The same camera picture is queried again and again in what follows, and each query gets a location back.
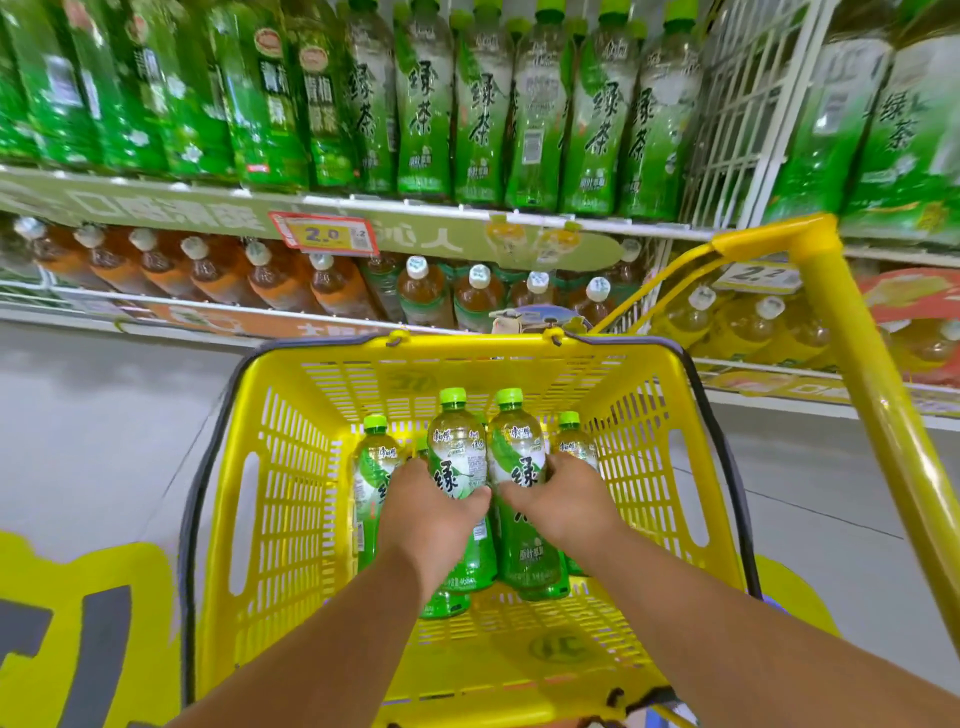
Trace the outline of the person's right hand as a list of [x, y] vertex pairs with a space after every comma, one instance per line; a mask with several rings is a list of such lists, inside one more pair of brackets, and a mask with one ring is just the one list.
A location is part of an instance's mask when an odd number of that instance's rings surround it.
[[536, 512], [515, 512], [552, 546], [585, 569], [615, 539], [630, 532], [605, 481], [586, 462], [565, 452], [547, 456], [547, 479]]

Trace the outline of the green tea bottle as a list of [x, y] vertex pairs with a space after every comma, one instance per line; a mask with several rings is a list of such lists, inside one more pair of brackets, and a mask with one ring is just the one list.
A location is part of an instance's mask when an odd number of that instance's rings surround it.
[[[462, 500], [487, 483], [486, 430], [467, 410], [465, 389], [442, 389], [438, 400], [440, 412], [427, 428], [428, 472], [440, 491]], [[486, 512], [472, 528], [462, 558], [442, 587], [469, 594], [491, 587], [497, 575], [498, 557]]]
[[383, 505], [404, 448], [390, 433], [388, 418], [366, 416], [364, 436], [352, 459], [354, 526], [357, 571], [363, 572], [378, 554], [378, 534]]
[[[429, 447], [426, 433], [417, 436], [415, 455], [425, 463], [429, 463]], [[468, 593], [453, 592], [442, 588], [437, 589], [420, 613], [425, 621], [445, 620], [462, 615], [472, 606], [472, 598]]]
[[[549, 443], [540, 421], [523, 408], [520, 388], [499, 390], [494, 399], [498, 412], [486, 426], [488, 484], [493, 489], [505, 481], [522, 488], [542, 484]], [[564, 553], [500, 495], [493, 497], [491, 506], [500, 580], [523, 601], [566, 598], [570, 577]]]
[[549, 455], [566, 453], [574, 456], [589, 465], [598, 475], [599, 466], [598, 448], [593, 437], [584, 431], [578, 412], [567, 410], [558, 415], [558, 428], [550, 437]]

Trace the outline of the person's left forearm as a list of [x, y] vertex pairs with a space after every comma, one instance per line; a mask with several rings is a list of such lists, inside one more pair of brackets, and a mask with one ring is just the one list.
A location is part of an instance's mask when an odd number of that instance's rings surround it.
[[373, 728], [418, 617], [454, 563], [438, 547], [391, 546], [165, 728]]

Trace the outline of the person's right forearm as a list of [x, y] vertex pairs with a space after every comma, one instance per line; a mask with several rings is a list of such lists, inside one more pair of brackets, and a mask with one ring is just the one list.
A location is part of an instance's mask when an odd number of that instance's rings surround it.
[[625, 523], [564, 549], [703, 728], [960, 728], [960, 697], [772, 608]]

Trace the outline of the row of white-cap green-label bottles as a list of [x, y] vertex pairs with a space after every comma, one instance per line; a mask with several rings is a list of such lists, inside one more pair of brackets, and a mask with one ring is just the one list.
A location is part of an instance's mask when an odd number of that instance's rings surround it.
[[425, 329], [491, 334], [499, 317], [553, 323], [581, 314], [588, 325], [638, 292], [653, 267], [652, 245], [618, 243], [612, 265], [592, 272], [510, 269], [466, 261], [384, 252], [358, 268], [385, 319]]

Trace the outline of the orange shelf edge strip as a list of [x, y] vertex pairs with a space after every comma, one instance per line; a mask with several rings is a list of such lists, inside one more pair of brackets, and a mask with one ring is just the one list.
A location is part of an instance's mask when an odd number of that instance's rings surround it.
[[326, 317], [277, 310], [224, 306], [182, 300], [127, 300], [138, 312], [150, 311], [157, 320], [182, 329], [221, 336], [258, 339], [382, 336], [394, 331], [410, 334], [458, 334], [453, 329], [383, 321]]

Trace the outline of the row of yellow drink bottles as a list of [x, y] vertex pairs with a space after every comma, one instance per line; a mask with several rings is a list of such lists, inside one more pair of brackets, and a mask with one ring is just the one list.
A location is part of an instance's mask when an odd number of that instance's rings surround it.
[[[876, 328], [907, 382], [960, 386], [960, 317], [879, 321]], [[652, 318], [649, 334], [668, 338], [693, 358], [840, 374], [832, 334], [806, 292], [736, 293], [692, 284]]]

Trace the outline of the red and yellow price tag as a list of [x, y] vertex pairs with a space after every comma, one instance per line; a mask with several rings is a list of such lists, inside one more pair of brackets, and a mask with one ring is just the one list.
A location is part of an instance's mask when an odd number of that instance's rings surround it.
[[349, 258], [380, 255], [374, 227], [365, 218], [271, 211], [270, 222], [291, 250]]

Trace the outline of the white price tag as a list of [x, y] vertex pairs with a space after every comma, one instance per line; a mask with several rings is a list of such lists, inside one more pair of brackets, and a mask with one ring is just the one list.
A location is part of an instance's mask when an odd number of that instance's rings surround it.
[[716, 290], [788, 296], [802, 288], [799, 270], [790, 263], [754, 260], [728, 264], [711, 285]]

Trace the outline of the row of amber orange-label bottles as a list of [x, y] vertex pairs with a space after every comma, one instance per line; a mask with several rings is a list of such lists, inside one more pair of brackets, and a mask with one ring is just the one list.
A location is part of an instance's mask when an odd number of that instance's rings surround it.
[[279, 240], [128, 225], [69, 227], [0, 212], [0, 282], [382, 321], [349, 258]]

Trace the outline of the yellow floor sticker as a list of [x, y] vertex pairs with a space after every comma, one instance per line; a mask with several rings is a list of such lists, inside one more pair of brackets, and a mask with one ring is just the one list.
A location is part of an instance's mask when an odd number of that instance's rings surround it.
[[180, 627], [155, 543], [56, 562], [0, 531], [0, 728], [161, 728], [182, 709]]

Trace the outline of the green shelf edge strip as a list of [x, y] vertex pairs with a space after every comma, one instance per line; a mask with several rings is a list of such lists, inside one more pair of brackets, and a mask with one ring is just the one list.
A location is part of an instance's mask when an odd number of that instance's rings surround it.
[[559, 216], [356, 195], [282, 195], [9, 164], [0, 164], [0, 211], [72, 227], [99, 223], [281, 241], [270, 212], [318, 213], [365, 218], [380, 252], [576, 272], [607, 268], [620, 257], [613, 234]]

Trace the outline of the red shelf edge strip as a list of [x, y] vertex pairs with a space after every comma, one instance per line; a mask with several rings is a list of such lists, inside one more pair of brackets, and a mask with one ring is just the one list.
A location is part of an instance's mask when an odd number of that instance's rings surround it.
[[862, 277], [857, 285], [877, 324], [960, 320], [960, 269], [906, 268]]

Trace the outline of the row of dark green bottles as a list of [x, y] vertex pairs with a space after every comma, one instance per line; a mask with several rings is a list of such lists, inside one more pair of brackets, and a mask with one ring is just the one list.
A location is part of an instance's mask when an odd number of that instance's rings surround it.
[[345, 193], [327, 0], [0, 0], [0, 164]]

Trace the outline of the yellow metal cart frame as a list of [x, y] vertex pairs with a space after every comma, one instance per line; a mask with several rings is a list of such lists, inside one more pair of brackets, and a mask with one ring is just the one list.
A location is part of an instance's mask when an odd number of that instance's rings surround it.
[[637, 334], [682, 288], [724, 263], [746, 263], [785, 253], [810, 302], [831, 334], [850, 403], [862, 423], [896, 512], [960, 659], [960, 499], [921, 415], [908, 394], [848, 264], [834, 214], [733, 229], [681, 254], [601, 320], [594, 334], [610, 334], [628, 309], [695, 261], [678, 288], [638, 313], [624, 335]]

